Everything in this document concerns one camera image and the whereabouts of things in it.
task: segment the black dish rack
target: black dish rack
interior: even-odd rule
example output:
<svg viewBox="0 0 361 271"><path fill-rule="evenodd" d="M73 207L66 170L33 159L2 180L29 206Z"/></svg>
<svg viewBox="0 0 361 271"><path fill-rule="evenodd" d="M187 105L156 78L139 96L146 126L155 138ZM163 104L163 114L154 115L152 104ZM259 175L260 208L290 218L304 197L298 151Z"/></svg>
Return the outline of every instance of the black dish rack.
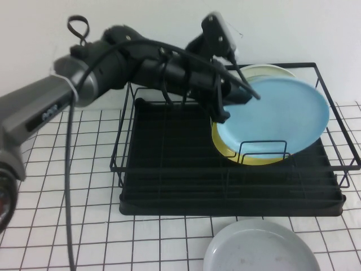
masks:
<svg viewBox="0 0 361 271"><path fill-rule="evenodd" d="M129 84L111 158L111 171L118 174L122 188L120 212L195 216L340 215L346 200L340 188L350 186L348 171L361 168L360 157L316 64L275 65L314 69L318 77L316 87L321 85L353 155L350 164L345 164L328 128L325 135L332 143L337 157L332 162L336 165L330 164L321 139L292 156L284 142L285 159L274 164L249 166L242 164L242 160L235 163L214 147L210 118L197 104L175 102L170 107L165 102L146 102L137 98L146 88L133 91Z"/></svg>

